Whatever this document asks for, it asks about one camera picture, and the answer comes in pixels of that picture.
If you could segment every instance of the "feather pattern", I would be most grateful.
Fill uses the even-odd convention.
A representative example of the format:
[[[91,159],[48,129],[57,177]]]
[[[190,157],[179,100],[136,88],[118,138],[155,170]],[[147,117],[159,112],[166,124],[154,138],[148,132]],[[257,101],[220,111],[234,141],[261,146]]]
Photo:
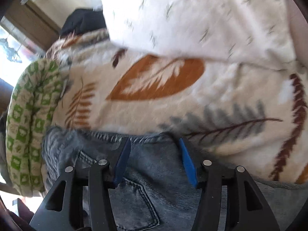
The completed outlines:
[[[197,141],[199,145],[208,147],[257,135],[264,131],[265,122],[282,122],[281,119],[266,117],[261,101],[258,101],[256,108],[257,110],[249,106],[241,108],[234,104],[233,114],[229,115],[222,109],[212,110],[205,106],[203,119],[193,113],[187,113],[185,119],[171,117],[171,125],[164,123],[159,127],[184,135]]]
[[[137,91],[143,91],[155,83],[157,83],[157,88],[160,88],[166,84],[172,75],[177,77],[184,64],[184,60],[172,59],[170,61],[168,59],[166,61],[166,59],[158,59],[156,63],[152,64],[149,70],[142,72],[137,78],[130,80],[130,86],[126,87],[122,93],[132,94]]]

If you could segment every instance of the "blanket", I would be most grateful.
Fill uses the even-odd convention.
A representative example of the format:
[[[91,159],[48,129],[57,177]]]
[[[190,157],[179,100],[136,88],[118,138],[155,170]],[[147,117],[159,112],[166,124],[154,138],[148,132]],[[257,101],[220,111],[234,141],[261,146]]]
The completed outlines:
[[[23,196],[44,191],[41,143],[62,91],[55,61],[30,64],[11,97],[6,128],[6,157],[13,186]]]
[[[285,0],[102,0],[113,43],[159,56],[253,63],[295,60]]]
[[[106,34],[62,39],[49,52],[67,78],[52,125],[169,130],[254,176],[307,181],[305,67],[158,57],[115,46]]]

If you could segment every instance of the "blue gripper pad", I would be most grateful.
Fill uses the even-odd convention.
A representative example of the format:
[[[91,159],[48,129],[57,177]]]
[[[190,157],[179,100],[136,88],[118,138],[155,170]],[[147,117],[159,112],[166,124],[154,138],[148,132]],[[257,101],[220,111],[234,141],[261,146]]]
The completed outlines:
[[[122,178],[124,176],[124,172],[127,166],[127,161],[131,153],[131,141],[129,138],[127,138],[125,143],[121,143],[120,145],[124,145],[124,148],[115,166],[115,176],[113,179],[114,187],[117,187],[119,183],[122,181]]]
[[[183,160],[183,165],[185,168],[185,172],[188,178],[188,181],[190,182],[191,185],[193,185],[195,188],[197,188],[198,185],[198,180],[197,180],[197,170],[196,167],[189,155],[189,152],[185,146],[185,143],[182,138],[180,138],[180,148],[182,150],[182,160]]]

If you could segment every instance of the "blue jeans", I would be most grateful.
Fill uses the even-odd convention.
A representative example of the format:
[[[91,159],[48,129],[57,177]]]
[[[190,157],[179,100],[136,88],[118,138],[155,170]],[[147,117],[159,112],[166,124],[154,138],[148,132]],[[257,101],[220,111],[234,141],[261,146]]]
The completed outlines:
[[[107,151],[117,149],[124,136],[131,139],[131,155],[123,181],[117,189],[109,190],[118,230],[191,230],[201,191],[188,182],[176,144],[163,133],[128,136],[51,127],[42,144],[47,189],[65,167],[86,168],[107,158]],[[285,230],[308,198],[307,184],[255,180],[281,231]],[[84,187],[83,201],[84,210],[89,213],[87,187]],[[218,228],[221,231],[224,230],[226,206],[227,188],[223,186]]]

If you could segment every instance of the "white pillow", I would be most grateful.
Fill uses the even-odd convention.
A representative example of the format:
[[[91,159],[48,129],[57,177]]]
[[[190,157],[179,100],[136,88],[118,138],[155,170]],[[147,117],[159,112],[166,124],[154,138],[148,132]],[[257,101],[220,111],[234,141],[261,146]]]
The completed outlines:
[[[272,69],[295,60],[284,0],[102,0],[116,44]]]

